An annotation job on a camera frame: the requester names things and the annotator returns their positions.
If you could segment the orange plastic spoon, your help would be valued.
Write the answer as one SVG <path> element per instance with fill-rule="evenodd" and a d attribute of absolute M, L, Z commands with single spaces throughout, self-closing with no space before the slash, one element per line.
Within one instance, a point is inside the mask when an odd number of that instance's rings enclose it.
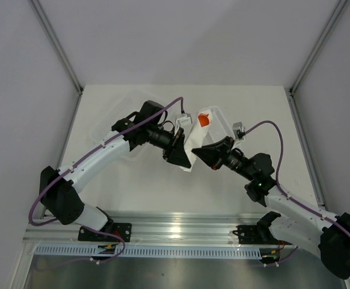
<path fill-rule="evenodd" d="M 201 127 L 205 127 L 205 126 L 210 125 L 210 119 L 207 117 L 198 118 L 198 121 L 199 121 L 199 124 Z"/>

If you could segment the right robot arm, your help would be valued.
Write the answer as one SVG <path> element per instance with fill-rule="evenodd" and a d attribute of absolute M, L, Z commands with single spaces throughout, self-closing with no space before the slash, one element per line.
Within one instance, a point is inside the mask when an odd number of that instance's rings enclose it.
<path fill-rule="evenodd" d="M 249 198 L 269 209 L 256 224 L 262 242 L 296 245 L 318 257 L 334 276 L 350 277 L 350 214 L 320 209 L 288 191 L 280 184 L 280 167 L 272 165 L 268 154 L 247 158 L 231 137 L 194 148 L 192 153 L 213 170 L 226 166 L 248 180 Z"/>

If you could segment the white paper napkin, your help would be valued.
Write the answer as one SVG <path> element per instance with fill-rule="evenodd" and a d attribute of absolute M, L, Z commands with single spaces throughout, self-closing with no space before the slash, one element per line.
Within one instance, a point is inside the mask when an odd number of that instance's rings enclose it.
<path fill-rule="evenodd" d="M 212 124 L 211 112 L 209 110 L 204 110 L 199 112 L 198 114 L 200 113 L 209 113 L 209 119 L 210 119 L 210 125 L 211 125 Z M 197 156 L 192 152 L 192 150 L 202 147 L 203 142 L 208 133 L 208 130 L 210 128 L 210 125 L 205 127 L 200 126 L 198 121 L 198 114 L 184 145 L 186 156 L 188 157 L 188 160 L 191 164 L 190 168 L 182 167 L 182 170 L 185 172 L 190 172 L 192 170 L 192 167 L 197 160 Z"/>

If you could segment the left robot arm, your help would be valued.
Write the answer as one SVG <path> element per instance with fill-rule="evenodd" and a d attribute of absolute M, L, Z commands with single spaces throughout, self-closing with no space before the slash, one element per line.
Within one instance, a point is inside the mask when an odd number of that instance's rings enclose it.
<path fill-rule="evenodd" d="M 98 240 L 108 240 L 113 233 L 112 219 L 104 210 L 84 203 L 79 194 L 107 165 L 146 143 L 162 149 L 166 162 L 190 168 L 184 129 L 175 124 L 172 130 L 165 130 L 167 115 L 166 107 L 145 101 L 139 111 L 113 124 L 106 137 L 79 160 L 59 169 L 43 169 L 39 202 L 61 224 L 79 224 L 91 229 Z"/>

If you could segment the orange plastic fork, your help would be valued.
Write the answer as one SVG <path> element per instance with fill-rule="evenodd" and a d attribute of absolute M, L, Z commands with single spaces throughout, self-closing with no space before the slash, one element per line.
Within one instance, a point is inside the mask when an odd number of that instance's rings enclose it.
<path fill-rule="evenodd" d="M 201 117 L 209 118 L 209 113 L 200 113 L 200 114 L 198 114 L 198 118 L 201 118 Z"/>

